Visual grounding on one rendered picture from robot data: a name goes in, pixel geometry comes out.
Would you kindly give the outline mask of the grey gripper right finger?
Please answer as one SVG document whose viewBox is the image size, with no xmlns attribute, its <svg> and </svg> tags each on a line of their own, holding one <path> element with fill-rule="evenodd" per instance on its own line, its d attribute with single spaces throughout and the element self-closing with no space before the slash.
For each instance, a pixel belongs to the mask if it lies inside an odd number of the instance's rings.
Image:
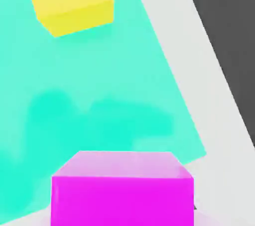
<svg viewBox="0 0 255 226">
<path fill-rule="evenodd" d="M 228 226 L 228 222 L 195 204 L 194 226 Z"/>
</svg>

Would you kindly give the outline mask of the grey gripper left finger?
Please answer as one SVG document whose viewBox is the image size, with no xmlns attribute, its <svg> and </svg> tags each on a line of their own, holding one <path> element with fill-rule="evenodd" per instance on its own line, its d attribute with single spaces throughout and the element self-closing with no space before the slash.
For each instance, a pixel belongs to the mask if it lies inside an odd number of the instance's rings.
<svg viewBox="0 0 255 226">
<path fill-rule="evenodd" d="M 50 210 L 43 209 L 36 212 L 34 226 L 51 226 L 50 221 L 51 221 Z"/>
</svg>

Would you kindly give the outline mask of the small magenta cube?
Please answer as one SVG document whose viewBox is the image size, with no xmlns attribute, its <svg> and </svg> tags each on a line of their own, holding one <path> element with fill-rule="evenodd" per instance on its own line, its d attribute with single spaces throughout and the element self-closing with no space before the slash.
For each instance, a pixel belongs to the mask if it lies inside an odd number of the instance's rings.
<svg viewBox="0 0 255 226">
<path fill-rule="evenodd" d="M 194 179 L 170 152 L 80 151 L 52 176 L 50 226 L 194 226 Z"/>
</svg>

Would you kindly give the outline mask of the large turquoise box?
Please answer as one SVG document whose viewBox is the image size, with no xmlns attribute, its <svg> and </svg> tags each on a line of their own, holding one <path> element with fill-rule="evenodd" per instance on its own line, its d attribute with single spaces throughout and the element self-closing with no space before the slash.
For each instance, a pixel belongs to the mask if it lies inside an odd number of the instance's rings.
<svg viewBox="0 0 255 226">
<path fill-rule="evenodd" d="M 0 0 L 0 225 L 47 207 L 80 150 L 205 155 L 141 0 L 112 24 L 55 38 L 31 0 Z"/>
</svg>

